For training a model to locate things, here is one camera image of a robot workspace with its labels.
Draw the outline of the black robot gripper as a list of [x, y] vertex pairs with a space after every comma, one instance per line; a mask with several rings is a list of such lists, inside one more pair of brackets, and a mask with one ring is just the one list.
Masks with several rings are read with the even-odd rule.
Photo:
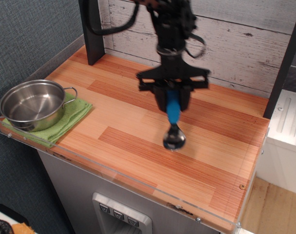
[[191, 92], [198, 88], [208, 88], [210, 71], [187, 64], [182, 58], [183, 49], [170, 50], [157, 48], [160, 55], [160, 66], [137, 73], [139, 90], [152, 91], [158, 108], [167, 111], [166, 89], [179, 89], [180, 110], [183, 112], [189, 106]]

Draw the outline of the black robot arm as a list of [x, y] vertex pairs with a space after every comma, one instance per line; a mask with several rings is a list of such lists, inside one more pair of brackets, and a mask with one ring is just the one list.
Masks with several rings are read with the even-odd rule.
[[187, 64], [182, 53], [187, 52], [186, 40], [205, 41], [192, 33], [196, 28], [196, 16], [188, 0], [137, 0], [146, 6], [158, 37], [157, 53], [160, 66], [139, 72], [139, 89], [151, 91], [158, 108], [166, 112], [170, 91], [178, 93], [180, 111], [188, 108], [190, 93], [195, 89], [208, 88], [208, 69]]

